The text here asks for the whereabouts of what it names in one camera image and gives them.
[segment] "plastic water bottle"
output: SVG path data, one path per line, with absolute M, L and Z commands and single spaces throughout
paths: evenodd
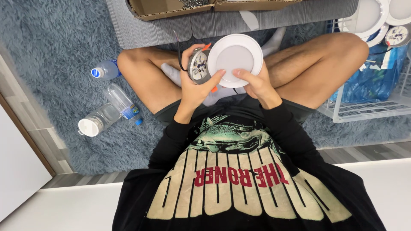
M 110 84 L 104 91 L 104 96 L 106 96 L 110 103 L 124 118 L 132 120 L 136 125 L 140 125 L 143 122 L 143 118 L 141 117 L 138 107 L 131 102 L 131 100 L 117 84 Z
M 99 79 L 114 79 L 121 76 L 117 67 L 117 59 L 99 62 L 95 68 L 91 70 L 91 75 Z
M 120 118 L 121 115 L 117 109 L 111 103 L 107 103 L 79 121 L 79 133 L 91 137 L 96 136 Z

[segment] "gray mat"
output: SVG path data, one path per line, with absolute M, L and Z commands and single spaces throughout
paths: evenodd
M 21 78 L 48 111 L 70 150 L 75 170 L 94 175 L 146 167 L 163 127 L 123 78 L 101 81 L 89 76 L 94 64 L 120 52 L 105 1 L 3 0 L 0 10 L 0 41 L 14 58 Z M 319 23 L 290 27 L 282 46 L 299 44 L 322 31 Z M 271 34 L 249 33 L 260 43 Z M 191 39 L 186 46 L 194 42 L 197 40 Z M 140 104 L 145 122 L 136 127 L 121 120 L 97 137 L 79 136 L 78 120 L 106 102 L 102 90 L 111 82 Z M 408 137 L 410 119 L 401 116 L 333 124 L 316 113 L 305 129 L 317 147 L 361 145 Z

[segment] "blue plastic bag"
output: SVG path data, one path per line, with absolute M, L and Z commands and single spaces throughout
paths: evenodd
M 406 56 L 408 46 L 393 48 L 389 51 L 389 59 L 385 62 L 384 57 L 387 53 L 372 55 L 386 51 L 387 45 L 380 43 L 369 49 L 371 55 L 367 60 L 375 62 L 365 62 L 363 71 L 358 70 L 344 84 L 344 91 L 341 102 L 343 103 L 366 103 L 366 102 L 381 102 L 388 100 L 391 92 L 398 82 L 399 74 L 402 69 L 402 64 Z M 371 66 L 381 68 L 386 66 L 387 69 L 371 69 Z M 331 97 L 331 101 L 336 101 L 337 93 Z

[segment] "white bottle cap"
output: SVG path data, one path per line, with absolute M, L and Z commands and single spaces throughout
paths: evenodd
M 102 127 L 99 121 L 88 118 L 79 121 L 79 130 L 84 135 L 93 137 L 101 132 Z
M 101 78 L 104 76 L 104 70 L 101 67 L 96 67 L 91 70 L 91 75 L 95 78 Z

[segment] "leg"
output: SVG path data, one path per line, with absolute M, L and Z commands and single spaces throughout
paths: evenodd
M 160 69 L 163 63 L 180 70 L 177 53 L 154 47 L 123 50 L 118 56 L 119 70 L 153 114 L 181 99 L 181 88 Z
M 282 98 L 315 109 L 358 70 L 368 52 L 356 35 L 337 33 L 280 51 L 265 62 Z

